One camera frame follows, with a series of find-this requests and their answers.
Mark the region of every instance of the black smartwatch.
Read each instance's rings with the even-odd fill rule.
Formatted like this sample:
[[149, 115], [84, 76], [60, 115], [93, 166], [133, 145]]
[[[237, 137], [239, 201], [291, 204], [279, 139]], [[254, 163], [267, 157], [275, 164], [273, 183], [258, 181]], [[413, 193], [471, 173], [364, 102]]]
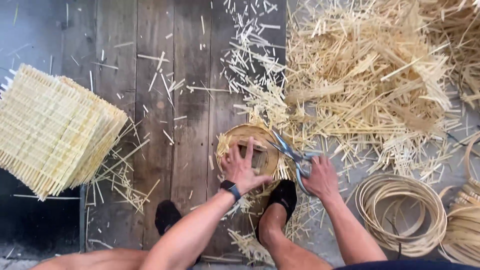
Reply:
[[235, 202], [240, 200], [241, 196], [239, 190], [237, 189], [237, 184], [230, 182], [229, 180], [225, 180], [220, 184], [220, 188], [223, 188], [233, 194], [235, 196]]

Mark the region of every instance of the concrete floor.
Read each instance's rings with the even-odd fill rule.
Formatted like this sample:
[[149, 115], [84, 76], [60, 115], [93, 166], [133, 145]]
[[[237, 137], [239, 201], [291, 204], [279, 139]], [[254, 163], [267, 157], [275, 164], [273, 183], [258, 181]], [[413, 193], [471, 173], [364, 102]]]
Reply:
[[[61, 29], [59, 25], [60, 19], [56, 16], [63, 16], [64, 10], [61, 12], [58, 11], [59, 6], [64, 8], [64, 5], [52, 4], [55, 1], [42, 0], [44, 4], [27, 4], [28, 0], [19, 0], [19, 1], [2, 1], [0, 3], [0, 36], [3, 38], [0, 40], [0, 49], [3, 48], [3, 51], [0, 52], [0, 74], [3, 76], [8, 75], [5, 69], [10, 69], [12, 67], [12, 61], [14, 61], [13, 67], [16, 69], [18, 64], [25, 62], [33, 65], [34, 67], [48, 72], [49, 70], [49, 61], [50, 56], [53, 55], [53, 74], [59, 74], [61, 70], [61, 63], [56, 62], [55, 59], [61, 58], [61, 48], [62, 48], [62, 37]], [[19, 3], [21, 9], [19, 9], [18, 18], [13, 27], [13, 17], [16, 8], [16, 4]], [[18, 52], [20, 59], [17, 57], [6, 57], [6, 54], [26, 43], [31, 43], [31, 48], [26, 48]], [[477, 125], [480, 123], [479, 114], [470, 109], [467, 109], [468, 115], [468, 124]], [[469, 133], [475, 132], [475, 128], [469, 130]], [[458, 139], [466, 137], [465, 130], [459, 132], [452, 132], [452, 134]], [[433, 188], [435, 191], [439, 192], [446, 186], [455, 185], [461, 186], [465, 182], [464, 178], [464, 166], [463, 163], [458, 165], [462, 156], [464, 155], [464, 149], [456, 152], [454, 157], [449, 160], [451, 163], [452, 171], [447, 168], [444, 171], [443, 179], [441, 183], [435, 184]], [[472, 159], [474, 166], [480, 168], [480, 162], [478, 159]], [[338, 169], [343, 167], [343, 163], [339, 161], [339, 157], [334, 158], [334, 164]], [[349, 190], [352, 190], [354, 186], [364, 179], [367, 176], [365, 169], [357, 169], [350, 171], [351, 183], [349, 185], [344, 185], [342, 187], [347, 187]], [[341, 177], [339, 181], [345, 181], [345, 176]], [[447, 200], [451, 199], [451, 195], [456, 192], [450, 192], [447, 197], [444, 198], [445, 205], [448, 205]], [[351, 200], [348, 204], [348, 207], [351, 211], [358, 217], [358, 212], [355, 208], [354, 200]], [[305, 247], [308, 250], [320, 255], [329, 263], [335, 267], [344, 265], [343, 260], [340, 256], [338, 246], [336, 244], [335, 238], [329, 233], [328, 227], [331, 228], [331, 222], [328, 216], [325, 216], [324, 227], [319, 229], [318, 222], [312, 222], [310, 224], [312, 232], [310, 233], [310, 238], [304, 238], [303, 241], [299, 242], [299, 245]], [[317, 243], [315, 245], [309, 245], [307, 242]], [[395, 252], [387, 252], [390, 259], [396, 257]], [[426, 258], [438, 258], [438, 253], [433, 251], [431, 254], [426, 256]], [[0, 259], [0, 269], [25, 269], [31, 267], [35, 264], [34, 261], [13, 261]], [[238, 265], [207, 265], [203, 264], [201, 266], [196, 266], [194, 269], [247, 269], [250, 267], [238, 266]]]

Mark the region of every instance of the forearm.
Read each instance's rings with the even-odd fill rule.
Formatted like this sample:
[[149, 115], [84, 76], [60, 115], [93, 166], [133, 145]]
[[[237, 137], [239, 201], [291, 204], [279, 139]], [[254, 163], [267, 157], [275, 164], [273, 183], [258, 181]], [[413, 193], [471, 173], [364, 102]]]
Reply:
[[345, 264], [387, 260], [375, 240], [343, 202], [340, 194], [323, 201], [323, 204], [332, 221]]
[[225, 190], [170, 228], [148, 254], [142, 270], [186, 269], [207, 246], [223, 215], [235, 202]]

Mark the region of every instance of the hand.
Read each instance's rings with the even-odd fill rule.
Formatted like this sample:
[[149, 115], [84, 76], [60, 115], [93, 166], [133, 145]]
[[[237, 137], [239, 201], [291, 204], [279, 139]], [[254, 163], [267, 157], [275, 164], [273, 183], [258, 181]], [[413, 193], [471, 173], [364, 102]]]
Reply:
[[312, 157], [310, 178], [302, 177], [302, 182], [305, 188], [322, 202], [340, 195], [335, 167], [324, 155]]
[[253, 156], [253, 137], [248, 138], [247, 152], [245, 159], [240, 155], [237, 142], [235, 142], [228, 151], [227, 155], [222, 156], [220, 164], [227, 180], [237, 184], [240, 195], [248, 193], [250, 190], [258, 187], [263, 183], [270, 183], [271, 176], [256, 176], [252, 169]]

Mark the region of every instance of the scissors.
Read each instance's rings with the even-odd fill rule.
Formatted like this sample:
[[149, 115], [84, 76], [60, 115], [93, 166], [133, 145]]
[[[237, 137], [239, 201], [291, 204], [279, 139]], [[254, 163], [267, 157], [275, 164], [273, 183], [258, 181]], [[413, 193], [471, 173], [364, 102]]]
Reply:
[[315, 156], [314, 153], [306, 153], [306, 154], [299, 154], [298, 152], [294, 151], [283, 139], [280, 137], [275, 131], [273, 131], [273, 134], [275, 135], [275, 138], [277, 141], [280, 143], [280, 145], [277, 145], [271, 141], [268, 141], [271, 145], [273, 145], [278, 151], [281, 153], [284, 153], [287, 157], [293, 159], [295, 162], [296, 168], [296, 173], [297, 173], [297, 182], [299, 183], [300, 189], [308, 196], [313, 196], [310, 192], [307, 191], [305, 186], [303, 185], [301, 181], [301, 177], [304, 178], [310, 178], [310, 171], [306, 171], [301, 167], [302, 161], [306, 161], [312, 164], [312, 156]]

